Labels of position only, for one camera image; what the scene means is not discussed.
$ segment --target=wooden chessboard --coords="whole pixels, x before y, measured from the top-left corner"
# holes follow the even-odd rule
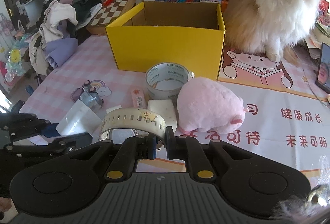
[[[96,14],[87,29],[91,34],[106,34],[105,27],[120,15],[130,10],[136,0],[113,0],[106,8]]]

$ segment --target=cat's front leg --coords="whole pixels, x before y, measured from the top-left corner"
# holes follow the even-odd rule
[[[273,62],[281,61],[281,42],[279,39],[272,41],[272,43],[265,44],[266,56]]]

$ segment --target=tablecloth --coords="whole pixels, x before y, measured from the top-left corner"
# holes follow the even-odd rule
[[[319,175],[320,156],[330,156],[330,110],[325,102],[321,104],[326,93],[314,83],[317,67],[303,49],[297,50],[299,68],[225,49],[218,80],[243,98],[249,112],[233,133],[190,135],[200,143],[219,138],[303,171],[313,181]],[[110,107],[132,107],[131,89],[144,88],[143,73],[117,69],[106,36],[91,36],[43,81],[20,112],[59,122],[74,104],[71,93],[86,80],[104,93],[100,118]],[[156,160],[140,161],[138,171],[185,171],[185,166],[183,161],[167,160],[162,149]]]

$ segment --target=pink eraser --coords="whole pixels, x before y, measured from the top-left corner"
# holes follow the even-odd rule
[[[140,88],[135,88],[131,91],[133,107],[146,109],[146,99],[144,97],[143,90]]]

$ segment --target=pink pig plush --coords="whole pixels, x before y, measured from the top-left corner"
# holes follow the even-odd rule
[[[244,119],[243,99],[219,82],[197,77],[187,82],[178,96],[179,126],[183,133],[213,129],[227,134],[239,128]]]

